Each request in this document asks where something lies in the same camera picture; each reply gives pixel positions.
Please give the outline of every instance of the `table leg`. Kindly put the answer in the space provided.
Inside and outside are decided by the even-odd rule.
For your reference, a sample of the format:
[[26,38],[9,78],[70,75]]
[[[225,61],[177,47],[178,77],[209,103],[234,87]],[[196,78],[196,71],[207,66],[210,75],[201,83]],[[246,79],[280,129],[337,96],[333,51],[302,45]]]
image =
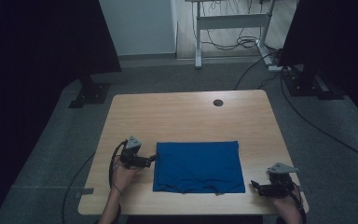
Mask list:
[[196,68],[201,68],[200,2],[197,2]]
[[281,71],[280,67],[277,67],[274,65],[274,62],[270,59],[269,50],[267,49],[265,43],[266,43],[266,37],[267,37],[267,31],[269,30],[269,23],[271,22],[272,17],[272,10],[274,9],[275,0],[271,0],[269,3],[269,9],[267,12],[267,19],[263,26],[263,32],[260,36],[260,40],[257,42],[258,50],[260,51],[261,56],[264,58],[264,63],[266,66],[268,66],[268,70],[270,72],[279,72]]

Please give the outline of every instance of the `folded cloth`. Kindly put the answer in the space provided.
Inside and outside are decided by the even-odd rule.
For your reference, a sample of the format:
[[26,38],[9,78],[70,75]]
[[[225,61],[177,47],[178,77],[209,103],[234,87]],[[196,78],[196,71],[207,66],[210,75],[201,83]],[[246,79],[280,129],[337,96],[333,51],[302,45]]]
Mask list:
[[153,191],[244,193],[238,142],[157,143]]

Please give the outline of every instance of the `human hand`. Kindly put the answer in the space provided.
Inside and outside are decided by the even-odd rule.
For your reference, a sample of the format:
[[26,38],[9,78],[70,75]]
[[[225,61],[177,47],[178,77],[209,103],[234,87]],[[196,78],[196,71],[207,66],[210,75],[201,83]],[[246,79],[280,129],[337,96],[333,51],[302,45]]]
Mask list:
[[[300,194],[298,186],[295,186],[295,189],[292,193],[300,199]],[[289,195],[284,198],[269,198],[272,204],[277,209],[281,218],[286,222],[286,224],[300,224],[301,215],[296,205],[295,200]]]
[[115,158],[114,167],[117,168],[113,171],[112,183],[118,188],[120,193],[127,188],[136,174],[143,170],[143,168],[127,169],[124,167],[124,164],[120,161],[119,157]]

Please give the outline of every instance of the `gray carpet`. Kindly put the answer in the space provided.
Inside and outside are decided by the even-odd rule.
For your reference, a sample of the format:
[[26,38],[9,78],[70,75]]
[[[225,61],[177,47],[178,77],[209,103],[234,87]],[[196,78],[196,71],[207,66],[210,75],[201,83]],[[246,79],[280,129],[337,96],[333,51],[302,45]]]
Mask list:
[[[175,91],[230,91],[251,63],[123,68],[122,73],[93,76],[112,83],[104,105],[69,109],[80,84],[62,91],[50,121],[13,184],[0,210],[0,223],[62,223],[65,192],[87,158],[95,151],[110,103],[117,94]],[[241,81],[238,90],[256,89],[275,74],[262,63]],[[304,121],[287,103],[280,76],[264,86],[310,205],[308,223],[358,223],[358,154]],[[311,123],[358,150],[358,109],[349,97],[320,101],[316,97],[288,96]],[[77,212],[76,193],[84,187],[90,162],[69,190],[64,207],[66,223],[92,223],[98,217]],[[263,217],[274,223],[276,216]]]

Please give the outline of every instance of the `black curtain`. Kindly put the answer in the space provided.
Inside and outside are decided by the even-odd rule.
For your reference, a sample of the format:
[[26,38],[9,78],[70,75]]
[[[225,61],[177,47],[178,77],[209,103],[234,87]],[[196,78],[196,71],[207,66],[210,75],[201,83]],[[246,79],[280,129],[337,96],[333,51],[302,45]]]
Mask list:
[[120,71],[98,0],[0,0],[0,206],[62,89]]
[[358,107],[358,0],[300,0],[280,65],[324,71]]

